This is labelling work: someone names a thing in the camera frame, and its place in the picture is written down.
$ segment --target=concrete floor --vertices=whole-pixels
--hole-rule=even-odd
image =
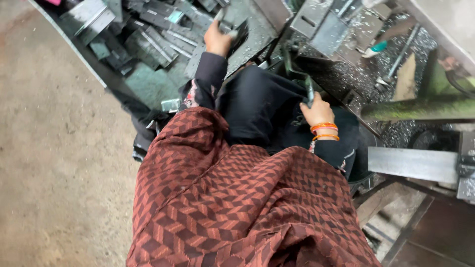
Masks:
[[[0,0],[0,266],[123,266],[134,135],[49,22]]]

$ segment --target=green painted metal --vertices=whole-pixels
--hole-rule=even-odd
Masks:
[[[464,95],[439,95],[407,101],[369,105],[365,121],[475,119],[475,99]]]

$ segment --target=orange bangle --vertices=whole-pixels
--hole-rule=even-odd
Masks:
[[[317,135],[316,137],[314,137],[314,138],[312,139],[312,142],[315,141],[315,140],[317,140],[317,139],[320,138],[320,137],[335,137],[337,141],[340,140],[340,138],[339,138],[338,136],[334,135],[334,134],[321,134],[321,135]]]
[[[332,123],[319,123],[319,124],[316,124],[312,127],[310,127],[310,131],[313,131],[317,128],[320,128],[320,127],[335,127],[338,129],[338,127],[336,126],[336,124],[332,124]]]

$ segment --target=woman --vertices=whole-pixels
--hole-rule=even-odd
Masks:
[[[357,121],[318,93],[298,104],[301,87],[253,66],[219,92],[231,41],[214,21],[140,166],[127,266],[380,266],[343,175]]]

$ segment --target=woman's right hand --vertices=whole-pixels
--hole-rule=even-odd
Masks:
[[[335,114],[330,108],[330,104],[322,100],[322,97],[318,92],[314,92],[314,99],[312,108],[308,108],[305,103],[300,103],[300,110],[304,114],[305,120],[308,122],[310,127],[315,126],[320,123],[335,123]],[[338,131],[333,129],[319,129],[317,134],[332,134],[338,135]],[[320,137],[318,140],[337,140],[334,137]]]

